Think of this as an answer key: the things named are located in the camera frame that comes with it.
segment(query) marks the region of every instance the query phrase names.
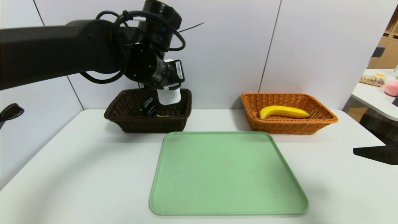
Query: wicker basket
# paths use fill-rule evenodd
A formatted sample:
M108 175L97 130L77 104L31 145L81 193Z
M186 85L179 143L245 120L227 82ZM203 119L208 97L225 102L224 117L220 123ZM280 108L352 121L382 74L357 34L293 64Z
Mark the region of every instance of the wicker basket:
M338 118L314 97L302 93L244 93L241 95L251 128L277 134L313 134L338 121ZM264 120L259 112L266 106L279 105L299 108L310 114L309 118L296 119L270 116Z
M104 117L117 123L126 133L180 132L185 128L192 107L191 91L180 91L181 101L165 106L159 103L156 90L124 90L106 109ZM143 102L150 96L154 97L156 114L169 117L146 116L140 111Z

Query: black card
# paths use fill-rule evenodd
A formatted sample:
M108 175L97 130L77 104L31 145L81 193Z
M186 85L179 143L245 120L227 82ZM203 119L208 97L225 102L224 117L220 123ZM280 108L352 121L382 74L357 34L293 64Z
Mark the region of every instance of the black card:
M142 104L142 108L140 109L147 116L154 116L156 114L154 97L148 97Z

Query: green tray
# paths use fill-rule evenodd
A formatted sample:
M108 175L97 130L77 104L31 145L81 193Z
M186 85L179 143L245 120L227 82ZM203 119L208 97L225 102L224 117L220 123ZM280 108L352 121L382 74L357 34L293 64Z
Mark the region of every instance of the green tray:
M149 206L157 215L299 214L308 199L267 133L172 132Z

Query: black strap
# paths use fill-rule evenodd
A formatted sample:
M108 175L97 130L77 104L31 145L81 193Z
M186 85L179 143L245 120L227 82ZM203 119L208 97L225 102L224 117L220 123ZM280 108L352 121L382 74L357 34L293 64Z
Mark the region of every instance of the black strap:
M4 122L17 118L23 114L25 110L18 106L18 104L10 104L0 113L0 129Z

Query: pink plush toy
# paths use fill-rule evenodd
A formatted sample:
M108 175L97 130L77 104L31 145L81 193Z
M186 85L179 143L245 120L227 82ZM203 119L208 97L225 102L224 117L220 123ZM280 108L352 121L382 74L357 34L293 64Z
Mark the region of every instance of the pink plush toy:
M384 91L390 96L398 96L398 79L386 83Z

